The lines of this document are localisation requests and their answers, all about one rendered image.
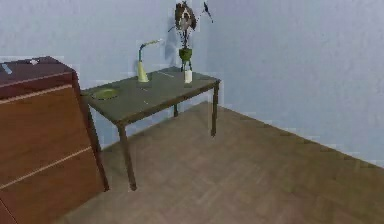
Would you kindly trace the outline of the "dark green table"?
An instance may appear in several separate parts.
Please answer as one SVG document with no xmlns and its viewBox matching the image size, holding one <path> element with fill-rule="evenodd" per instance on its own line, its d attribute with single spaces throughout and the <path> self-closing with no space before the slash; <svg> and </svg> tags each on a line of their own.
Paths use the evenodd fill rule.
<svg viewBox="0 0 384 224">
<path fill-rule="evenodd" d="M 157 73 L 165 72 L 174 78 Z M 209 75 L 193 72 L 191 83 L 184 82 L 184 71 L 169 67 L 147 74 L 149 81 L 140 83 L 137 76 L 110 82 L 81 91 L 83 100 L 99 114 L 113 123 L 120 138 L 125 167 L 132 191 L 137 189 L 126 127 L 167 108 L 173 107 L 174 116 L 178 116 L 177 105 L 208 90 L 213 90 L 211 136 L 216 135 L 219 85 L 221 80 Z M 96 100 L 91 95 L 103 88 L 113 88 L 118 96 L 108 100 Z"/>
</svg>

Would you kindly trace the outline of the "house plant in green pot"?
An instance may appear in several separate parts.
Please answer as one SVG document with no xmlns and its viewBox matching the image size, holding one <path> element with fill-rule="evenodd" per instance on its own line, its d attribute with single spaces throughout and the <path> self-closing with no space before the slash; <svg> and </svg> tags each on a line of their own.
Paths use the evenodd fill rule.
<svg viewBox="0 0 384 224">
<path fill-rule="evenodd" d="M 178 50 L 181 59 L 181 71 L 193 70 L 191 62 L 193 49 L 190 46 L 190 35 L 196 30 L 198 22 L 204 14 L 212 19 L 206 1 L 203 2 L 203 8 L 198 14 L 196 14 L 192 7 L 188 5 L 187 0 L 181 0 L 175 5 L 174 25 L 169 31 L 175 29 L 181 39 L 181 47 Z"/>
</svg>

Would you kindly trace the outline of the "yellow-green desk lamp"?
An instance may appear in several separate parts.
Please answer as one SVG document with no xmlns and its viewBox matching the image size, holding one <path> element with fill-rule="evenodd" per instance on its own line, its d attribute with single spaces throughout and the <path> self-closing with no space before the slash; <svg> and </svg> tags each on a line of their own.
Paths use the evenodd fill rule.
<svg viewBox="0 0 384 224">
<path fill-rule="evenodd" d="M 143 60 L 142 60 L 142 55 L 143 55 L 143 49 L 152 44 L 157 44 L 160 42 L 160 39 L 157 40 L 152 40 L 149 42 L 143 43 L 138 51 L 138 65 L 137 65 L 137 77 L 138 81 L 141 83 L 147 83 L 149 81 L 149 78 L 147 76 L 147 73 L 145 72 L 144 66 L 143 66 Z"/>
</svg>

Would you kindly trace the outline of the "green plate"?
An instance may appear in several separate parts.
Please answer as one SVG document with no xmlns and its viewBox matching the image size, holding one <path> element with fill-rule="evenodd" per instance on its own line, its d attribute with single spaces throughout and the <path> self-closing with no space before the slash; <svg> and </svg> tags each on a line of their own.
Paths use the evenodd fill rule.
<svg viewBox="0 0 384 224">
<path fill-rule="evenodd" d="M 91 97 L 96 100 L 108 100 L 118 96 L 118 91 L 113 88 L 103 88 L 95 91 Z"/>
</svg>

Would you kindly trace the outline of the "brown chest of drawers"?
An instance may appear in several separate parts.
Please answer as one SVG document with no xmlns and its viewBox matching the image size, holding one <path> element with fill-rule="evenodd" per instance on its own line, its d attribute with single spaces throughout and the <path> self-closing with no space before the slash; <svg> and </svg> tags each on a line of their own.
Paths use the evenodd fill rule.
<svg viewBox="0 0 384 224">
<path fill-rule="evenodd" d="M 0 62 L 0 224 L 51 224 L 108 189 L 76 71 Z"/>
</svg>

